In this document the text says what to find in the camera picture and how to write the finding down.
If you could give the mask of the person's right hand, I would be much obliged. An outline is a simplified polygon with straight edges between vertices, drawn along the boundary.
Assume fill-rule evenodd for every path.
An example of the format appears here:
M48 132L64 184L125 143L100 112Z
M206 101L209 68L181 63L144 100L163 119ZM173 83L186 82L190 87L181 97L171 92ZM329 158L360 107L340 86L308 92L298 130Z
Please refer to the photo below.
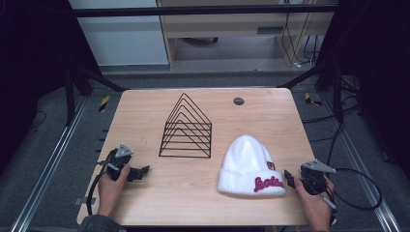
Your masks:
M331 232L332 208L325 202L326 193L307 193L300 179L294 180L296 191L302 201L305 216L311 232Z

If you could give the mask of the person's left hand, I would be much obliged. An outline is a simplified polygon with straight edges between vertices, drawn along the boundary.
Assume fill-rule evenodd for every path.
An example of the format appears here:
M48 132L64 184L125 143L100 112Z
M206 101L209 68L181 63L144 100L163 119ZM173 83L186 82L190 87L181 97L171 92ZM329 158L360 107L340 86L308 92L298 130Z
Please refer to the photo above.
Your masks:
M131 167L126 164L120 176L113 181L107 173L103 173L99 180L100 205L98 214L110 218L122 195Z

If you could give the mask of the yellow black tape strip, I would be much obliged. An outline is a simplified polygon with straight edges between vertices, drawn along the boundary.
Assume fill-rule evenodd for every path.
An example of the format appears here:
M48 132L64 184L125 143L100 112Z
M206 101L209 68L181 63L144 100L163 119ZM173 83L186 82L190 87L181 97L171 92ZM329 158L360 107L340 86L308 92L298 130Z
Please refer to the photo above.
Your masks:
M99 112L104 112L104 110L105 110L105 108L106 108L106 106L109 102L109 99L110 99L110 96L104 96L102 98L102 102L101 102L101 104L99 106L99 109L98 109Z
M309 93L305 93L305 102L306 102L306 103L310 103L310 104L312 104L312 105L316 105L316 106L321 106L321 105L323 105L323 104L322 104L322 101L314 101L314 100L311 98L311 96L310 96Z

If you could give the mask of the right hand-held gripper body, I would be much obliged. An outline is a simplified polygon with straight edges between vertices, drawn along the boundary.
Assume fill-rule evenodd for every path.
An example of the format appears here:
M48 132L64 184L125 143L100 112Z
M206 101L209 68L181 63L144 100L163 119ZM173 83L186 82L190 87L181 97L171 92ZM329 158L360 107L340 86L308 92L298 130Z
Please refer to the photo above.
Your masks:
M336 173L337 171L316 159L312 161L305 161L301 164L302 183L305 190L311 194L316 195L328 191L328 185L324 175L326 173Z

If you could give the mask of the metal floor rail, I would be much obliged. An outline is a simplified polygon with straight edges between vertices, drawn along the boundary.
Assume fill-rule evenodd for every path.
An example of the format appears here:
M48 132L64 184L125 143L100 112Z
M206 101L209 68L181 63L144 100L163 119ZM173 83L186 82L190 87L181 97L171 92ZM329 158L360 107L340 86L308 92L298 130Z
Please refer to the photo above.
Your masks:
M373 210L384 232L402 232L392 210L390 209L386 198L381 192L377 191L375 184L372 184L366 177L375 180L369 169L366 167L364 160L361 158L361 153L355 145L354 138L350 133L350 125L348 120L344 119L344 129L339 134L341 145L345 151L345 154L350 162L350 165L354 170L360 172L359 182L362 185L362 189L365 193L366 199L371 206L374 206L379 199L381 199L380 205Z
M79 98L78 105L74 109L74 116L72 121L67 126L65 126L43 169L41 176L39 177L28 199L26 200L24 207L18 214L9 232L26 232L26 230L28 229L34 214L37 212L37 209L44 198L44 194L54 176L59 162L67 149L67 146L81 119L81 116L83 115L84 107L86 106L87 102L87 97Z

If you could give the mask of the white cabinet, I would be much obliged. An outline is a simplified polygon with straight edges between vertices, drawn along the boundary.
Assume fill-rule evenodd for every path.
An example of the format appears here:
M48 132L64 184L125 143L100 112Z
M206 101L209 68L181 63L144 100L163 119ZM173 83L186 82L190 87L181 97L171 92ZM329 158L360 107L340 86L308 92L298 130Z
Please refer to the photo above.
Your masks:
M69 0L74 10L151 8L156 0ZM99 66L167 65L160 18L151 16L79 17Z

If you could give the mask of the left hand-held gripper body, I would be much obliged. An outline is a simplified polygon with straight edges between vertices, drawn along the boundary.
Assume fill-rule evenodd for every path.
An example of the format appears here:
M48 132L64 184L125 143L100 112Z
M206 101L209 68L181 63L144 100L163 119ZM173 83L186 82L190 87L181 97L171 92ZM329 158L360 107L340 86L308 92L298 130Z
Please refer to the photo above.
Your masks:
M101 172L97 176L97 180L101 178L104 173L113 180L117 181L122 169L130 161L133 150L122 143L118 148L114 148L109 152L105 160L99 162L102 166Z

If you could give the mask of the dark curtain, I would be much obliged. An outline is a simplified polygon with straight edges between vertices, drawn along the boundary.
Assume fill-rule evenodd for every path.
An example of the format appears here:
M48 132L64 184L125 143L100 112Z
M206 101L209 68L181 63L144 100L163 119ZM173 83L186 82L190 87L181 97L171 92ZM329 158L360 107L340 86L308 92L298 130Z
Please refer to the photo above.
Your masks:
M69 10L69 0L0 0L0 175L37 115L38 99L65 85L38 10Z
M410 0L337 0L319 54L359 79L367 121L410 180Z

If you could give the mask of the black horizontal frame bar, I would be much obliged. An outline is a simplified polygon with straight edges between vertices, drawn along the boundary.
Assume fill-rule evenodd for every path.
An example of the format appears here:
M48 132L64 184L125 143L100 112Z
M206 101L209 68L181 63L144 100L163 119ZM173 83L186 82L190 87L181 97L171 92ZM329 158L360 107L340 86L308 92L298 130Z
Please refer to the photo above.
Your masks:
M237 15L282 13L328 13L335 12L338 4L313 5L238 5L196 6L160 8L80 9L70 10L76 17L148 16L148 15Z

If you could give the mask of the white knitted beanie hat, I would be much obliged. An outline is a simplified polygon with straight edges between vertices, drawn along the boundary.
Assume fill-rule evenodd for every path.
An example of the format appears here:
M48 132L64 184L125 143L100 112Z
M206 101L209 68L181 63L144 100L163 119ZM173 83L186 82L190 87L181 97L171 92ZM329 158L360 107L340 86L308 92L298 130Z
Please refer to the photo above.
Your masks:
M219 174L218 191L239 196L282 196L282 175L265 146L251 135L241 135L228 148Z

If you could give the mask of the black frame strut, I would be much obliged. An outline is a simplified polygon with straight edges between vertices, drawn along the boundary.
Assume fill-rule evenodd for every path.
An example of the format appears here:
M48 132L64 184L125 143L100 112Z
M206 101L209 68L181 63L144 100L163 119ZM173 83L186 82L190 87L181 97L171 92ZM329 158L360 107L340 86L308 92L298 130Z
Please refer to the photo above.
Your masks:
M88 81L89 78L96 80L100 84L116 92L126 91L126 88L109 81L101 74L97 74L96 72L93 72L76 63L69 63L66 67L64 77L67 103L67 126L72 123L75 116L73 87L77 88L81 96L90 96L93 93L93 88Z
M333 85L333 112L337 120L342 123L344 120L342 102L341 102L341 68L337 62L322 62L319 65L303 72L296 78L279 85L279 88L293 88L298 83L301 83L311 76L318 75L314 88L317 91L325 91L330 85Z

